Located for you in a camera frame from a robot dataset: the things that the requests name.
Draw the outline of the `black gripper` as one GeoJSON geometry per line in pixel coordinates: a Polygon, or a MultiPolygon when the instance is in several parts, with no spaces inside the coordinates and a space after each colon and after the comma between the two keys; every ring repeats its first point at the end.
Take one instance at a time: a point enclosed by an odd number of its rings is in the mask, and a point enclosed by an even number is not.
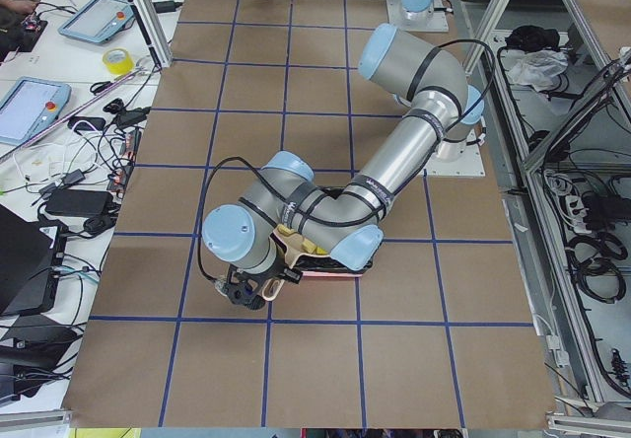
{"type": "Polygon", "coordinates": [[[302,279],[300,270],[288,266],[273,267],[270,273],[273,276],[267,278],[264,272],[251,274],[230,264],[227,274],[216,280],[216,290],[234,305],[260,310],[276,299],[285,283],[298,284],[302,279]]]}

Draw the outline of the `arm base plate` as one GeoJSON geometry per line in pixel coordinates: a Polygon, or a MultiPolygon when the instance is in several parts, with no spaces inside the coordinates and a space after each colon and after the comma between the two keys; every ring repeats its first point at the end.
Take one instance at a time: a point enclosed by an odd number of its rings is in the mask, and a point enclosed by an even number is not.
{"type": "Polygon", "coordinates": [[[422,33],[446,33],[446,12],[441,0],[386,0],[388,22],[402,30],[422,33]]]}
{"type": "Polygon", "coordinates": [[[471,129],[463,141],[442,142],[425,165],[424,174],[428,177],[484,178],[486,172],[476,140],[477,134],[471,129]]]}

